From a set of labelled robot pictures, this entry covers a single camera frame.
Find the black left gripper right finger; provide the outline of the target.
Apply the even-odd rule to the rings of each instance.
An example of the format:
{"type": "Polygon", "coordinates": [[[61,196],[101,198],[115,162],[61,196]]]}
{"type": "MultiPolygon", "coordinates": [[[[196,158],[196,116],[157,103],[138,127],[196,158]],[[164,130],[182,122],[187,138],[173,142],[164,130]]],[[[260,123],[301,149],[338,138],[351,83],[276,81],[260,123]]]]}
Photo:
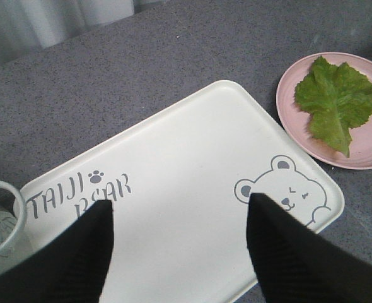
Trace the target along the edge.
{"type": "Polygon", "coordinates": [[[263,193],[250,196],[246,240],[266,302],[372,302],[372,265],[312,232],[263,193]]]}

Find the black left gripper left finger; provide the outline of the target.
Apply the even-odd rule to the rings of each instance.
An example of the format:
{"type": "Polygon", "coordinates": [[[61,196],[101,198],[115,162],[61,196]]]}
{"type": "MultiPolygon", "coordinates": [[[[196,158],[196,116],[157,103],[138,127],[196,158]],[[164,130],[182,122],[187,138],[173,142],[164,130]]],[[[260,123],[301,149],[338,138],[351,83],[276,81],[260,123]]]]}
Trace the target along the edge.
{"type": "Polygon", "coordinates": [[[0,302],[98,302],[113,244],[112,202],[99,200],[51,243],[0,275],[0,302]]]}

